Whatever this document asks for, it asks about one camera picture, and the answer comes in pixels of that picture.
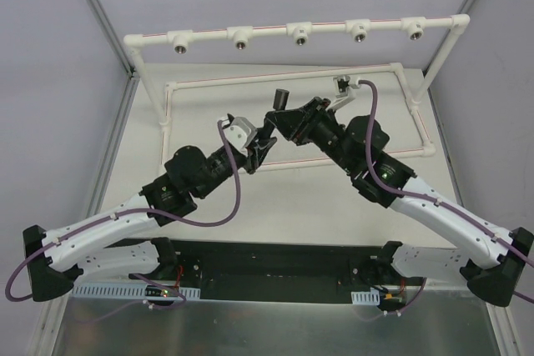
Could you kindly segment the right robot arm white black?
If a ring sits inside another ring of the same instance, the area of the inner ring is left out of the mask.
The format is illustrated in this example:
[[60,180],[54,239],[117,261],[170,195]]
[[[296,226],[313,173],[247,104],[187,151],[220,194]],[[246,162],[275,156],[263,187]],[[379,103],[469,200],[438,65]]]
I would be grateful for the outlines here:
[[313,98],[300,108],[270,111],[265,120],[297,146],[313,143],[346,172],[362,197],[422,223],[458,252],[424,268],[420,255],[410,256],[408,248],[398,244],[375,264],[376,277],[392,285],[403,277],[437,278],[443,273],[465,283],[481,300],[508,306],[530,261],[533,234],[523,227],[496,226],[441,197],[413,169],[384,152],[389,137],[373,113],[342,126],[328,103]]

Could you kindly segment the black faucet valve handle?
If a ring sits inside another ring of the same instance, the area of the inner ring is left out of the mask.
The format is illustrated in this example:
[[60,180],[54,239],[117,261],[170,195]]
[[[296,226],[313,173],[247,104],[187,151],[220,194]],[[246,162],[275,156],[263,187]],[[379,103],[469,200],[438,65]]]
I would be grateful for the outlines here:
[[289,101],[290,92],[288,90],[277,88],[275,90],[275,97],[273,101],[273,109],[275,111],[285,110]]

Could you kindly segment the black L-shaped faucet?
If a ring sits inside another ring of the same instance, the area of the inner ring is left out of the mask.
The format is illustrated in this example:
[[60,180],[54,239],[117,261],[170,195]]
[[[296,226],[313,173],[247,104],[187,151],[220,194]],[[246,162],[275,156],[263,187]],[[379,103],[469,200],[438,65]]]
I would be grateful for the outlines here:
[[264,118],[263,126],[259,129],[259,139],[267,140],[272,137],[273,131],[275,130],[275,125],[268,119]]

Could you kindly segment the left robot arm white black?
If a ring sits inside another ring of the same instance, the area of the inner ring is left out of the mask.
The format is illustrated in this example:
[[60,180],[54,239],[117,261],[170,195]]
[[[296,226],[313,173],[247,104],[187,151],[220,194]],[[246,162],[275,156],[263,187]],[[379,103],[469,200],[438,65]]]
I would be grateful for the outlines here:
[[196,222],[188,216],[197,208],[195,199],[206,198],[229,178],[234,180],[234,206],[227,217],[213,225],[231,221],[241,203],[239,170],[255,173],[276,139],[243,134],[225,134],[222,139],[222,147],[209,156],[193,145],[179,148],[164,165],[163,175],[107,212],[63,228],[26,228],[26,259],[20,268],[28,272],[28,298],[34,302],[53,300],[89,278],[122,273],[171,278],[177,262],[168,239],[150,239],[140,250],[117,248],[115,243],[168,223],[194,226]]

